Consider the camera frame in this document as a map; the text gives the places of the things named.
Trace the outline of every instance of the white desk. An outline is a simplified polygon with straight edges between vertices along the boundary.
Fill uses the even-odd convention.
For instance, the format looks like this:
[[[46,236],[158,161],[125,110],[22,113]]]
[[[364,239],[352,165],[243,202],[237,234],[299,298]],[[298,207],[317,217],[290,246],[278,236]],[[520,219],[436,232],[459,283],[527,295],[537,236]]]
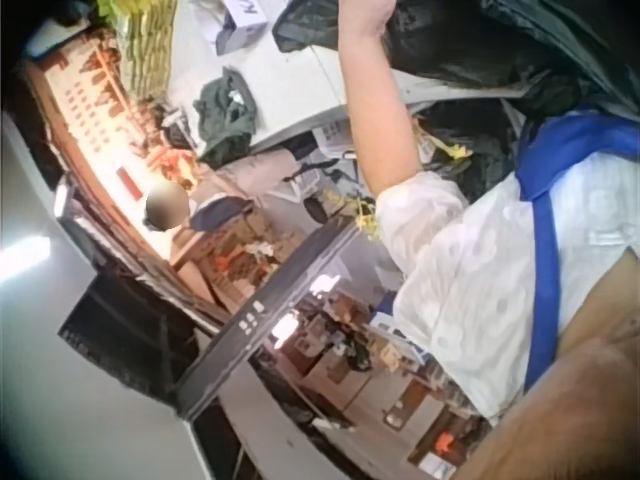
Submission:
[[[174,22],[169,100],[182,106],[197,135],[198,114],[193,102],[202,87],[222,76],[224,66],[238,70],[258,106],[258,128],[252,144],[257,149],[281,142],[332,120],[346,116],[345,93],[337,52],[311,47],[283,54],[270,28],[286,0],[259,0],[271,24],[260,40],[243,50],[218,57],[200,31],[189,0],[178,0]],[[442,82],[396,72],[407,104],[454,98],[518,96],[520,91],[467,90]]]

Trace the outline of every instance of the bright light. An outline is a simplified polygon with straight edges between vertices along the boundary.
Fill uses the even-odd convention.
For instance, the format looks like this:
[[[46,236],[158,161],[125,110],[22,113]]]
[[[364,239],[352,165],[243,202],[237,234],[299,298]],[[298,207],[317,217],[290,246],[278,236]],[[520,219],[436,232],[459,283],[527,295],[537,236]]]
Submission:
[[[49,257],[48,237],[31,236],[0,251],[0,283],[37,265]]]
[[[339,281],[340,275],[336,275],[335,277],[330,277],[329,275],[320,275],[313,281],[311,287],[309,287],[309,291],[314,295],[318,295],[323,292],[330,292]]]
[[[276,350],[282,347],[284,342],[293,335],[293,332],[296,331],[298,325],[300,325],[300,322],[293,313],[287,313],[280,319],[277,325],[273,327],[273,330],[271,330],[271,334],[278,339],[274,346]]]
[[[67,204],[67,198],[69,197],[69,186],[62,182],[56,188],[56,198],[53,201],[53,214],[56,218],[62,218],[64,215],[64,207]]]

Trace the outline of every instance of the cardboard box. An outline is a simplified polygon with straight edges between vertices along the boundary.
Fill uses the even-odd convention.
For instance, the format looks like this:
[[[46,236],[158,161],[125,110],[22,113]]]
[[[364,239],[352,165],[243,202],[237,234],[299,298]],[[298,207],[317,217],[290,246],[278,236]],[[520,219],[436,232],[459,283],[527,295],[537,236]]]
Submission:
[[[199,0],[191,7],[202,33],[217,55],[255,43],[268,20],[258,0]]]

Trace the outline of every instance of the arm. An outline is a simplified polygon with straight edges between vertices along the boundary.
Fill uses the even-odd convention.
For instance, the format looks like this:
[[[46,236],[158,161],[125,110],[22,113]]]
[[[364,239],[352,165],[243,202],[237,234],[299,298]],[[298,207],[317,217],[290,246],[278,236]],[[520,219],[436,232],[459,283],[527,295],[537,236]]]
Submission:
[[[340,1],[340,65],[358,162],[371,193],[422,170],[411,118],[382,47],[395,0]]]

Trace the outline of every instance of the green garment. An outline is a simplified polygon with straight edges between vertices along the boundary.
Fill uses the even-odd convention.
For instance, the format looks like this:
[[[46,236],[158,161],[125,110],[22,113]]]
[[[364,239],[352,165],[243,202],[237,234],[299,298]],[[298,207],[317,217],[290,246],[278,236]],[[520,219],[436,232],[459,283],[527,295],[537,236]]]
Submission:
[[[207,143],[198,161],[215,170],[247,156],[258,108],[240,73],[223,69],[222,78],[202,87],[193,106],[200,115],[198,134]]]

